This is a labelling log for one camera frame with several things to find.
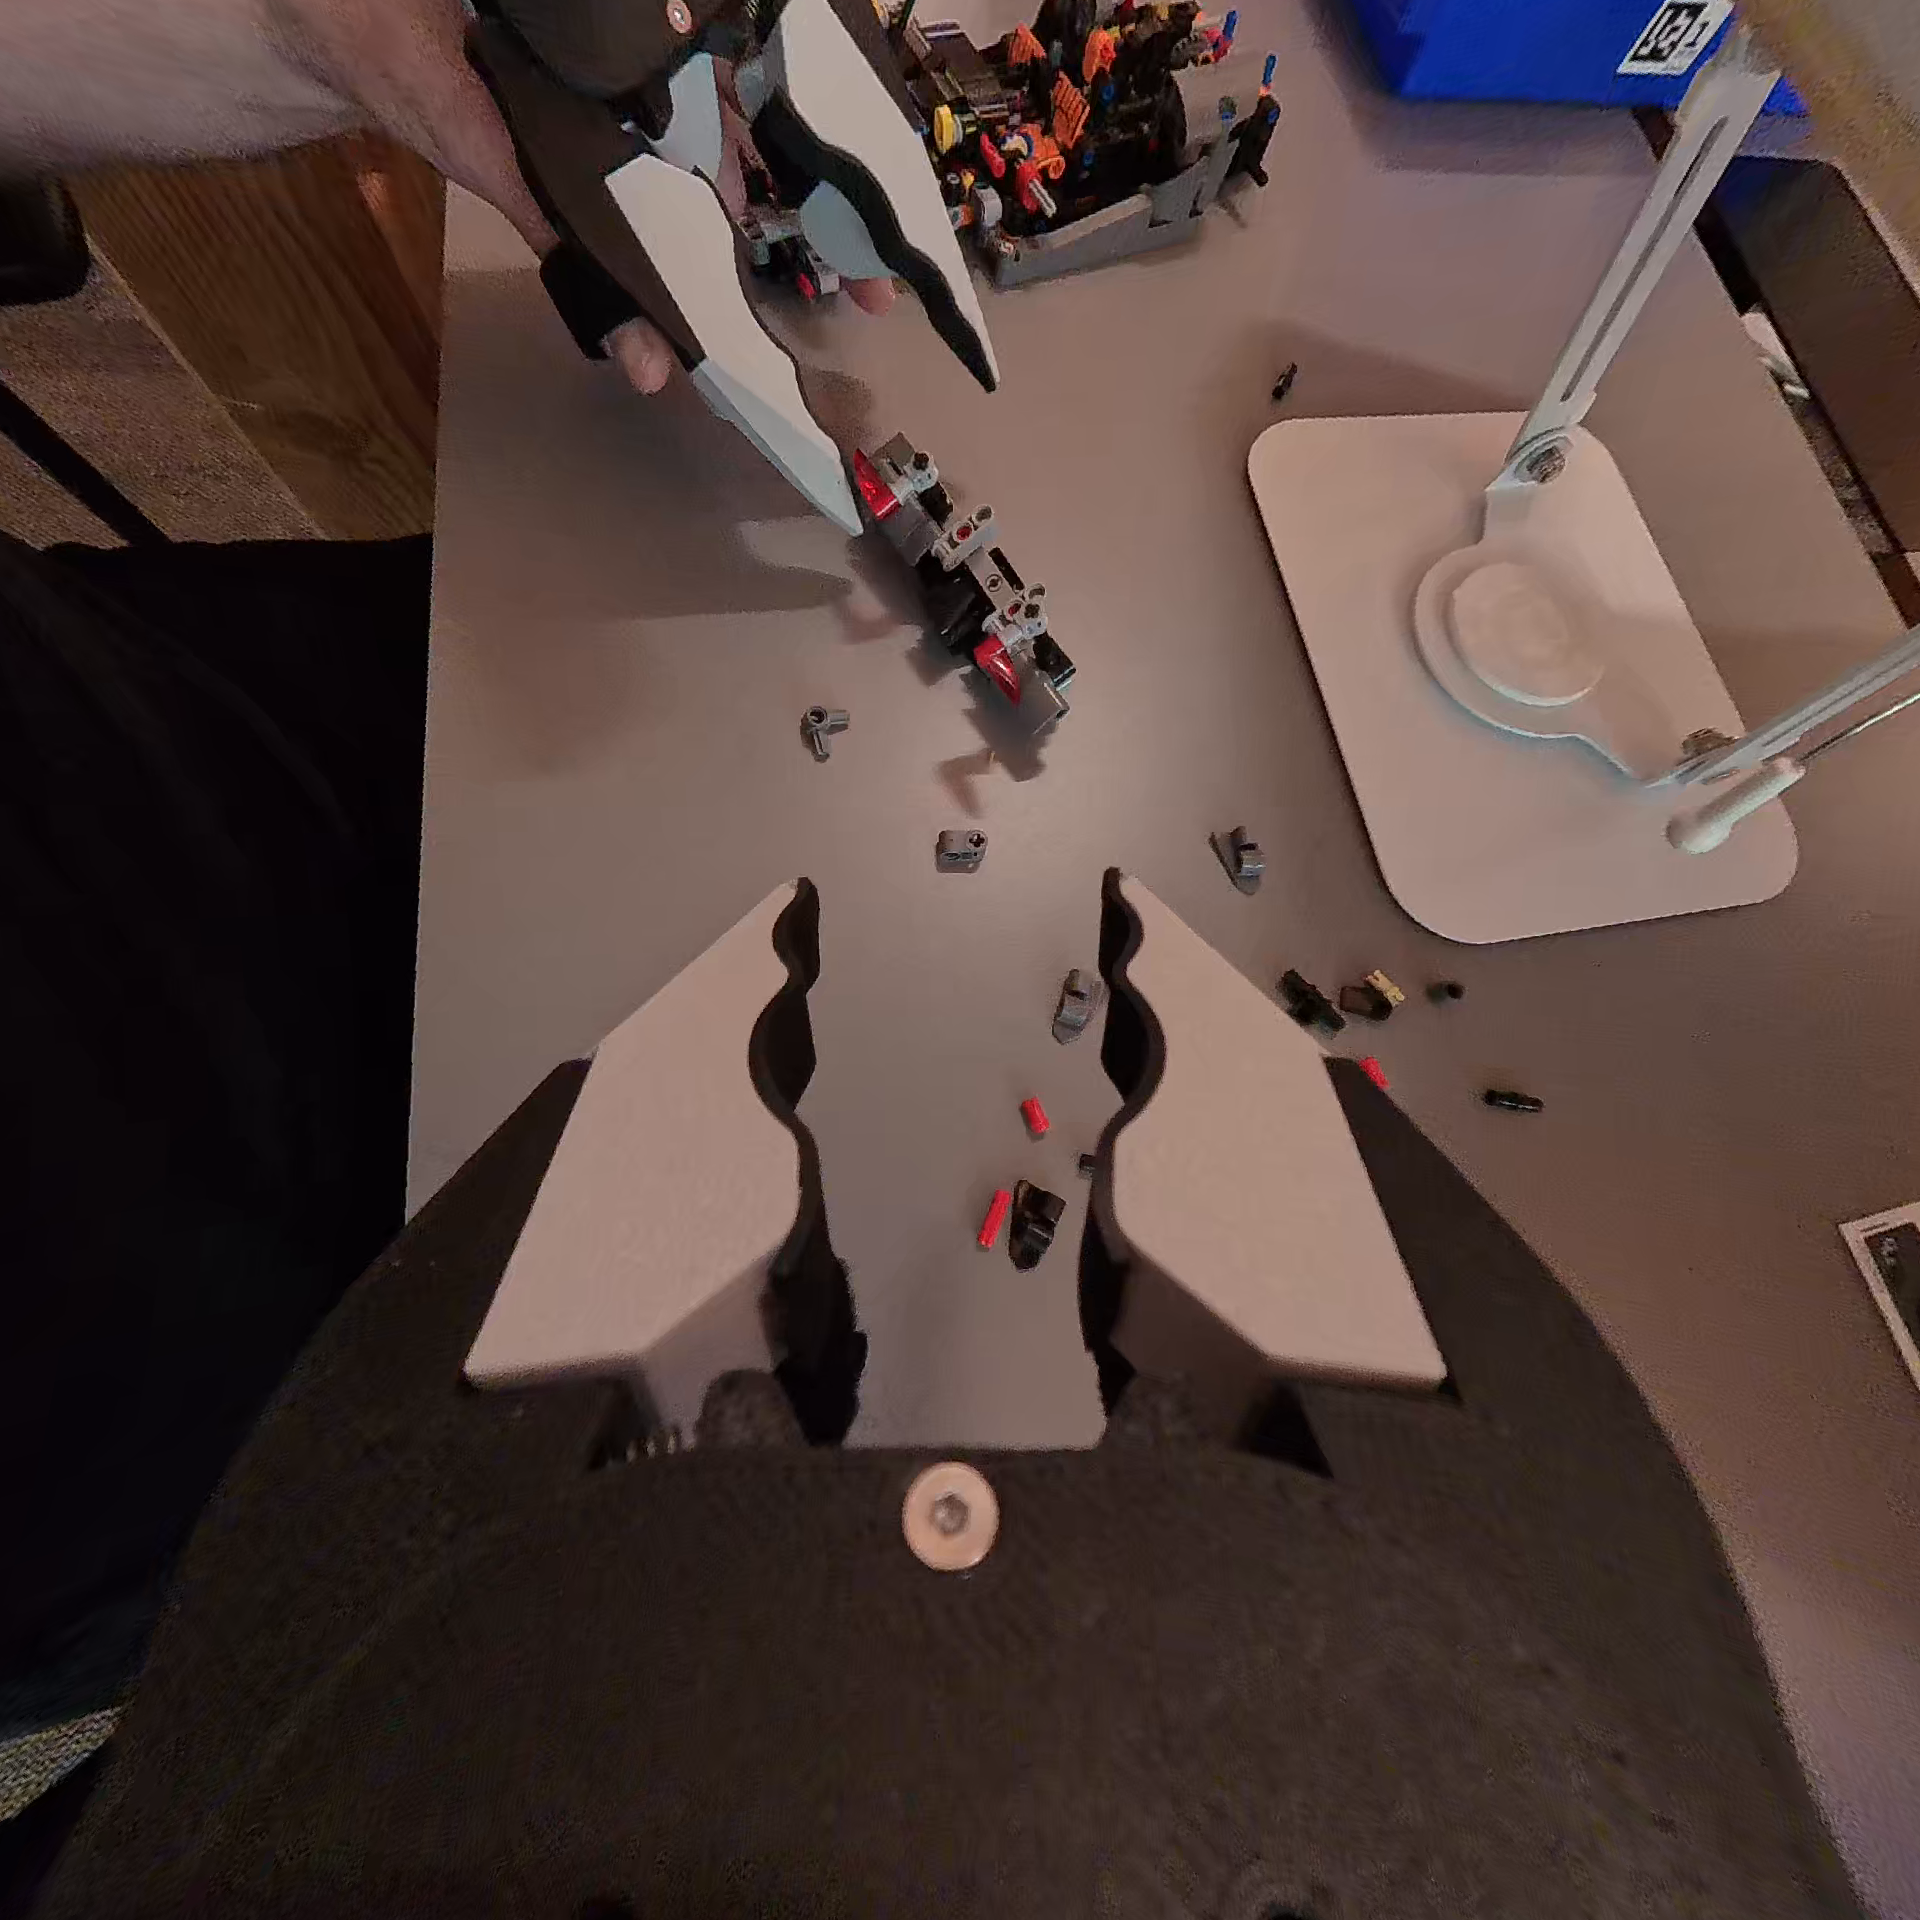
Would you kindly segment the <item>grey lego subassembly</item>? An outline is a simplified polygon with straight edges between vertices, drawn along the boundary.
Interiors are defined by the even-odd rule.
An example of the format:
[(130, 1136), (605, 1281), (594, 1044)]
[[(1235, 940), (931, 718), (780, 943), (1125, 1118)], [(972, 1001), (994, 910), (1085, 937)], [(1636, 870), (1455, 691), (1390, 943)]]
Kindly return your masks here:
[(1030, 736), (1054, 733), (1078, 667), (1051, 632), (1048, 587), (1010, 558), (991, 504), (970, 507), (943, 480), (951, 517), (927, 517), (900, 480), (912, 451), (921, 446), (907, 439), (864, 451), (900, 493), (897, 517), (864, 521), (915, 574), (925, 627), (948, 660), (972, 670)]

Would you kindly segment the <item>white metal book stand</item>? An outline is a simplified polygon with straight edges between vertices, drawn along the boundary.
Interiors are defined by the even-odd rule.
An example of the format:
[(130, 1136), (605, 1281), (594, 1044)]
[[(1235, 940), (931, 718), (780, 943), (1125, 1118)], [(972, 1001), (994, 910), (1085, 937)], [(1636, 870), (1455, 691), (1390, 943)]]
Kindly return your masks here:
[(1398, 903), (1512, 943), (1759, 903), (1782, 795), (1918, 695), (1918, 627), (1748, 726), (1616, 457), (1597, 390), (1779, 61), (1736, 21), (1526, 419), (1291, 419), (1247, 451), (1285, 608)]

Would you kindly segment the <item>lego car chassis assembly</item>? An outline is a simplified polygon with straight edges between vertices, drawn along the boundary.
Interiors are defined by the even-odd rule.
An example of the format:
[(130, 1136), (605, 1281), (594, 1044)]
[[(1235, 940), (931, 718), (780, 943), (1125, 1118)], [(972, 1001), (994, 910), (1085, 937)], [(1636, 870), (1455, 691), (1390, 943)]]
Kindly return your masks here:
[(921, 2), (831, 2), (996, 290), (1190, 244), (1266, 186), (1277, 55), (1235, 55), (1204, 2), (1030, 2), (991, 42)]

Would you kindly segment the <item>blue plastic bin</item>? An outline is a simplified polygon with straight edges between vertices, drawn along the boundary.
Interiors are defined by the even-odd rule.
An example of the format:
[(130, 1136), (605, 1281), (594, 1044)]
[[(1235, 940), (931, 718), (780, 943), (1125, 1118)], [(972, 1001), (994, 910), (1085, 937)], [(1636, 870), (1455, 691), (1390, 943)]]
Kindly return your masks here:
[(1385, 90), (1436, 106), (1680, 109), (1730, 2), (1345, 2)]

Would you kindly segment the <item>lego sticker sheet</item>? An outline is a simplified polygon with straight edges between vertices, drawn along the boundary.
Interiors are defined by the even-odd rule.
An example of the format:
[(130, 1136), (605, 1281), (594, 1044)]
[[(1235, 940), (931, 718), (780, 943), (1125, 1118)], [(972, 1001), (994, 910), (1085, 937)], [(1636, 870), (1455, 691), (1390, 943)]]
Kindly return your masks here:
[(1877, 1306), (1910, 1386), (1918, 1373), (1918, 1202), (1849, 1219), (1837, 1236)]

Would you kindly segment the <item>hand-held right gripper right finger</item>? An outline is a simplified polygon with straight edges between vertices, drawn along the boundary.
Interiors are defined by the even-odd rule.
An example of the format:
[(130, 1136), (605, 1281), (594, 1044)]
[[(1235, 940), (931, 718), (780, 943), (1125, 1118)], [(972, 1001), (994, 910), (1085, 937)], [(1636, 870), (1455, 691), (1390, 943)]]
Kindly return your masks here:
[(1337, 1091), (1337, 1061), (1135, 875), (1102, 879), (1102, 1067), (1078, 1324), (1102, 1406), (1173, 1395), (1277, 1444), (1308, 1386), (1435, 1399), (1444, 1349)]

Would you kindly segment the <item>dark flat sheet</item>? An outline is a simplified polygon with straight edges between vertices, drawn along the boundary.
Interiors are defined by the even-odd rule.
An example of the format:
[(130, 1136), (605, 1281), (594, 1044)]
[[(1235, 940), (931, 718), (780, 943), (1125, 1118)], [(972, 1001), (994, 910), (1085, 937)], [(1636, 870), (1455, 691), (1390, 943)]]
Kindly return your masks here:
[(1918, 286), (1905, 263), (1823, 160), (1733, 160), (1715, 220), (1894, 545), (1918, 553)]

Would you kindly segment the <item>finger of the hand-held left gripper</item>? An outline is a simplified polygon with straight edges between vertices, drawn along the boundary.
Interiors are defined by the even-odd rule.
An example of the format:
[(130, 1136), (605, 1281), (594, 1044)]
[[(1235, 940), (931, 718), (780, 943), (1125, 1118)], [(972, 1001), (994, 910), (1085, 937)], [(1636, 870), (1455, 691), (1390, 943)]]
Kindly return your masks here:
[(870, 2), (780, 2), (748, 61), (748, 123), (805, 242), (846, 280), (897, 280), (982, 392), (998, 364), (948, 202)]
[(759, 316), (738, 267), (738, 232), (715, 186), (642, 153), (606, 177), (606, 193), (681, 324), (697, 392), (820, 517), (848, 537), (863, 532), (846, 459), (814, 419), (795, 357)]

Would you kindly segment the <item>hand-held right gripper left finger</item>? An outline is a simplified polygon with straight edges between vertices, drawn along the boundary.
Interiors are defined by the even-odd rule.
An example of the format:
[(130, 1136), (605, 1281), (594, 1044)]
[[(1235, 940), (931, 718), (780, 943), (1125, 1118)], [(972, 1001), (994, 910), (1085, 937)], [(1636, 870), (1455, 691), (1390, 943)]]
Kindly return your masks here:
[(693, 1435), (765, 1373), (811, 1444), (844, 1444), (870, 1340), (802, 1121), (824, 900), (766, 891), (590, 1051), (464, 1357), (484, 1392), (620, 1381)]

